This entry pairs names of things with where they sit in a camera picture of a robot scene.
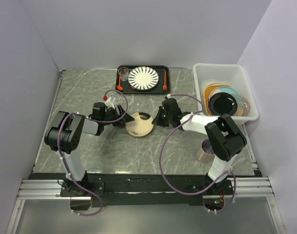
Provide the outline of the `beige rimmed bottom bowl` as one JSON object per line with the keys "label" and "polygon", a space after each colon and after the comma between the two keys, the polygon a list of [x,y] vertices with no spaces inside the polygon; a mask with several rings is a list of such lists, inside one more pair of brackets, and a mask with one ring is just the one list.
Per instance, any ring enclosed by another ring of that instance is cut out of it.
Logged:
{"label": "beige rimmed bottom bowl", "polygon": [[131,115],[135,121],[126,124],[126,130],[128,133],[140,133],[148,134],[153,130],[153,118],[151,115],[138,112]]}

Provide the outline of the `black glossy bowl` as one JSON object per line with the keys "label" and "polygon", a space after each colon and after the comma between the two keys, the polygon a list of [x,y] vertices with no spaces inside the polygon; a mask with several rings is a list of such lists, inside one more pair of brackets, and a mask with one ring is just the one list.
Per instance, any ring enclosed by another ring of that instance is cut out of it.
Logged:
{"label": "black glossy bowl", "polygon": [[220,116],[228,114],[234,115],[238,109],[238,103],[236,99],[228,93],[216,93],[209,98],[208,108],[212,115]]}

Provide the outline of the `blue grey plate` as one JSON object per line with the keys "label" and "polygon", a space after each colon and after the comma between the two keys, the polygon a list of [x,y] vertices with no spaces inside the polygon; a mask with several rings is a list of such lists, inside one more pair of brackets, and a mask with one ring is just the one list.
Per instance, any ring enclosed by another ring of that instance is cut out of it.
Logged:
{"label": "blue grey plate", "polygon": [[235,89],[233,89],[231,87],[224,86],[224,87],[218,87],[218,88],[214,89],[211,92],[210,97],[212,97],[216,93],[221,93],[221,92],[231,94],[236,99],[236,101],[238,103],[238,109],[237,109],[236,113],[232,116],[240,117],[243,114],[243,110],[244,110],[244,104],[243,104],[240,94]]}

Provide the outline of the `orange woven pattern plate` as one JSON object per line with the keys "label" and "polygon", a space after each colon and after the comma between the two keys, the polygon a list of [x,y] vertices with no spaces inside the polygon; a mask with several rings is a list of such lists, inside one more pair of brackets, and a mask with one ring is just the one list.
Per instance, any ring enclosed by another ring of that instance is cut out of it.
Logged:
{"label": "orange woven pattern plate", "polygon": [[211,92],[218,87],[224,87],[224,86],[229,87],[229,85],[227,85],[227,84],[214,82],[210,85],[207,85],[204,88],[204,91],[203,91],[204,108],[208,115],[211,115],[211,112],[209,110],[209,97],[210,97]]}

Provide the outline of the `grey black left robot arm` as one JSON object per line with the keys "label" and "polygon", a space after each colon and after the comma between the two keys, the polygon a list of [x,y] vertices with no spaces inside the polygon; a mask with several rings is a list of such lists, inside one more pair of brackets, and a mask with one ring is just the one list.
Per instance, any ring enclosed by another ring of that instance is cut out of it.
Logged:
{"label": "grey black left robot arm", "polygon": [[108,107],[102,102],[93,104],[89,116],[58,111],[45,133],[44,142],[58,154],[66,179],[74,180],[72,190],[77,195],[85,195],[90,188],[89,183],[84,180],[87,172],[76,150],[81,136],[99,136],[106,125],[123,127],[132,121],[135,119],[127,114],[121,105]]}

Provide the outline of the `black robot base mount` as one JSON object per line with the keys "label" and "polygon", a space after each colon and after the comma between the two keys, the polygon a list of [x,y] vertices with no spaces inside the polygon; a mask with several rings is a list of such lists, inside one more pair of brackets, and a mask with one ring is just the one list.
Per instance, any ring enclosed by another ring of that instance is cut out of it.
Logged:
{"label": "black robot base mount", "polygon": [[232,182],[224,179],[214,184],[202,194],[199,191],[210,184],[205,175],[133,175],[133,174],[100,174],[87,175],[81,186],[64,179],[61,184],[60,196],[80,200],[75,205],[79,209],[88,200],[93,208],[100,205],[162,205],[188,204],[202,206],[203,197],[212,195],[220,197],[233,193]]}

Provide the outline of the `dark metallic bowl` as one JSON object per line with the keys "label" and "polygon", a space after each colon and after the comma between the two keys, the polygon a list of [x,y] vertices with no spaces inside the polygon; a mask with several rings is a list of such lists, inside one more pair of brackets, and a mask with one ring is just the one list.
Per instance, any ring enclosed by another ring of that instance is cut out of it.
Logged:
{"label": "dark metallic bowl", "polygon": [[246,117],[246,116],[248,116],[250,109],[251,109],[250,102],[243,96],[241,96],[241,99],[244,104],[244,110],[243,110],[243,114],[241,116]]}

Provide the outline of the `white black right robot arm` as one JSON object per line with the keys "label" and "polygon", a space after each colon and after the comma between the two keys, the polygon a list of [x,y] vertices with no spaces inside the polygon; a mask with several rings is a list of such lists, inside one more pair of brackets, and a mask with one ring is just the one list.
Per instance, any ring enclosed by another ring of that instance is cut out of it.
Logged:
{"label": "white black right robot arm", "polygon": [[222,181],[230,173],[236,156],[247,144],[246,137],[230,115],[214,117],[200,115],[197,112],[182,112],[177,100],[172,97],[165,98],[152,123],[164,127],[171,125],[174,131],[191,131],[207,135],[215,155],[206,175],[209,180],[205,183],[207,191],[211,194],[217,194],[223,188]]}

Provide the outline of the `tan bottom plate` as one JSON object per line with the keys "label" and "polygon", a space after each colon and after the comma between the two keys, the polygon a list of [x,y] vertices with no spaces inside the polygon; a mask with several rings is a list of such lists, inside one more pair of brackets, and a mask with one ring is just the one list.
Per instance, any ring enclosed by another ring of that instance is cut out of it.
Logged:
{"label": "tan bottom plate", "polygon": [[129,133],[132,137],[137,137],[137,138],[142,138],[142,137],[146,137],[149,135],[148,134],[140,134],[140,133]]}

